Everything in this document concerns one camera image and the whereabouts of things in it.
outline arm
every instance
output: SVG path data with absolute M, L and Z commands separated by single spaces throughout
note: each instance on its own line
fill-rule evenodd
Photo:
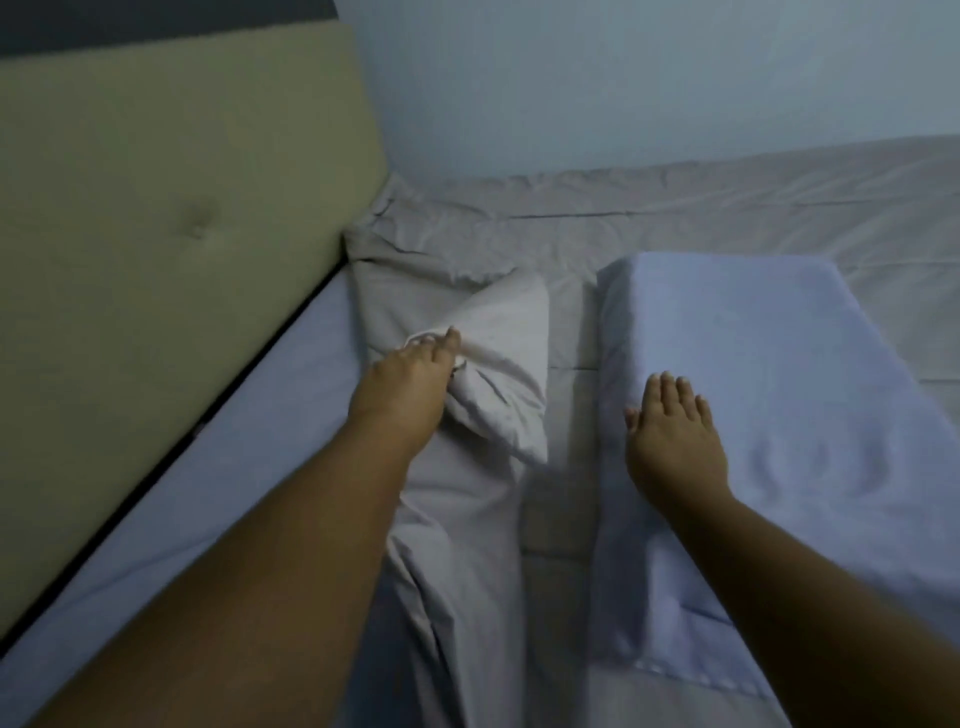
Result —
M 735 500 L 709 405 L 652 376 L 627 466 L 727 610 L 795 725 L 960 725 L 960 654 Z
M 393 352 L 334 439 L 160 593 L 36 728 L 326 725 L 345 688 L 413 457 L 460 335 Z

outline wall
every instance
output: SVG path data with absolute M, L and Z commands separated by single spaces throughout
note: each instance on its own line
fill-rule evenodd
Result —
M 0 9 L 0 56 L 336 16 L 333 0 L 12 0 Z
M 411 179 L 960 132 L 955 0 L 337 0 Z

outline hand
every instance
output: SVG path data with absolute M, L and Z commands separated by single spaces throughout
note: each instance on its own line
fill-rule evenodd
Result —
M 426 447 L 444 414 L 446 385 L 460 352 L 460 332 L 410 344 L 376 362 L 350 401 L 348 423 L 376 421 L 404 441 L 413 457 Z
M 710 405 L 690 382 L 664 372 L 647 380 L 643 409 L 624 412 L 627 471 L 661 512 L 732 499 L 727 455 L 713 428 Z

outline bed frame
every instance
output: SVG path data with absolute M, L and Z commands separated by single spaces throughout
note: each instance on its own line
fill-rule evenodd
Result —
M 341 264 L 387 166 L 335 21 L 7 60 L 0 98 L 5 652 Z

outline forearm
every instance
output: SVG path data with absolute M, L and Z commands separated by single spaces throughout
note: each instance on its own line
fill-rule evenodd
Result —
M 739 502 L 664 508 L 795 724 L 960 723 L 960 658 Z
M 411 454 L 351 423 L 158 596 L 36 725 L 324 725 Z

